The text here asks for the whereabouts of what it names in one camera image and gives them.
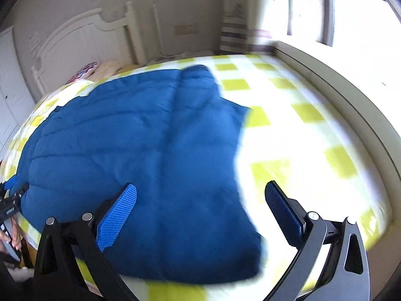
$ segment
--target mattress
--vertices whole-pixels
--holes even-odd
[[[141,301],[262,300],[266,297],[296,254],[264,201],[264,187],[270,180],[275,180],[306,211],[316,211],[324,219],[334,221],[343,221],[347,216],[356,219],[369,250],[391,221],[390,203],[377,168],[358,136],[334,107],[279,59],[257,55],[191,58],[154,64],[106,81],[194,64],[210,68],[224,98],[252,109],[244,124],[235,167],[242,205],[265,238],[261,271],[250,280],[211,286],[123,277],[135,295]],[[9,143],[0,167],[0,181],[15,174],[29,136],[56,106],[87,95],[104,82],[77,81],[38,103]],[[27,241],[37,248],[39,232],[21,215],[18,223]],[[323,246],[304,290],[313,288],[328,248],[329,245]],[[78,263],[88,284],[95,288],[85,264]]]

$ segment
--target bright window light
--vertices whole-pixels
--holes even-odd
[[[360,57],[386,86],[401,87],[401,23],[384,0],[334,0],[333,47]]]

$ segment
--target blue garment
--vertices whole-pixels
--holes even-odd
[[[26,143],[13,191],[23,216],[79,219],[126,182],[138,192],[114,245],[116,272],[212,284],[259,271],[260,236],[243,210],[233,157],[247,111],[220,97],[205,66],[100,85],[58,107]]]

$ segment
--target curtain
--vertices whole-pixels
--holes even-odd
[[[224,0],[221,54],[270,52],[287,34],[288,0]]]

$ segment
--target human hand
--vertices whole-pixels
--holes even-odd
[[[0,230],[0,240],[5,243],[11,243],[11,245],[17,250],[21,249],[21,236],[18,229],[17,221],[14,217],[11,217],[11,223],[13,224],[13,230],[10,233],[11,237],[5,235],[5,233]],[[0,251],[5,252],[5,248],[0,244]]]

